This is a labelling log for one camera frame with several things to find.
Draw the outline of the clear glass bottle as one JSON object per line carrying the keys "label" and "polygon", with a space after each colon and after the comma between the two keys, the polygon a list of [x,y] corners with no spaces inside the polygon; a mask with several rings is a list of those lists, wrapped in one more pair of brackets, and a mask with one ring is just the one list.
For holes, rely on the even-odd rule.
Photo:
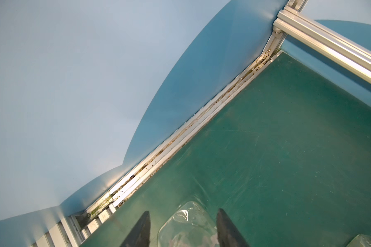
{"label": "clear glass bottle", "polygon": [[371,236],[358,234],[346,245],[346,247],[371,247]]}
{"label": "clear glass bottle", "polygon": [[194,201],[183,205],[161,227],[159,247],[218,247],[217,229],[205,209]]}

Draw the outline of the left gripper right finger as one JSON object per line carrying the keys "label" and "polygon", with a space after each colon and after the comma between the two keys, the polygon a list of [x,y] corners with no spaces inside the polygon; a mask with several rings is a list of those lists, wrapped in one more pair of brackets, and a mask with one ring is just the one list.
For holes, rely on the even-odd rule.
{"label": "left gripper right finger", "polygon": [[223,209],[218,209],[216,227],[220,247],[249,247],[245,238]]}

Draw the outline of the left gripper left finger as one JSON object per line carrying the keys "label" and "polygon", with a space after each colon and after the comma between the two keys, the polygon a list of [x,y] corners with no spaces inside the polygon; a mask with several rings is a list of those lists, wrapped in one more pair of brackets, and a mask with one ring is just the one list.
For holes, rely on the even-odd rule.
{"label": "left gripper left finger", "polygon": [[145,211],[120,247],[149,247],[150,226],[150,213],[149,211]]}

